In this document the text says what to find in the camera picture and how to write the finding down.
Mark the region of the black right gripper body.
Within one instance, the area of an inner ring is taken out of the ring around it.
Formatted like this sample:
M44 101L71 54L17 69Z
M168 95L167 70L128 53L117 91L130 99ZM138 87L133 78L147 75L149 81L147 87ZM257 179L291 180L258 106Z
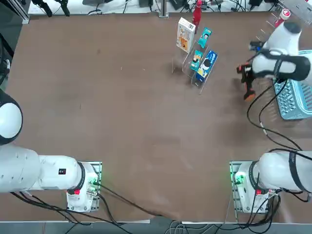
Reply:
M249 61L244 64L244 78L245 79L254 78L252 64Z

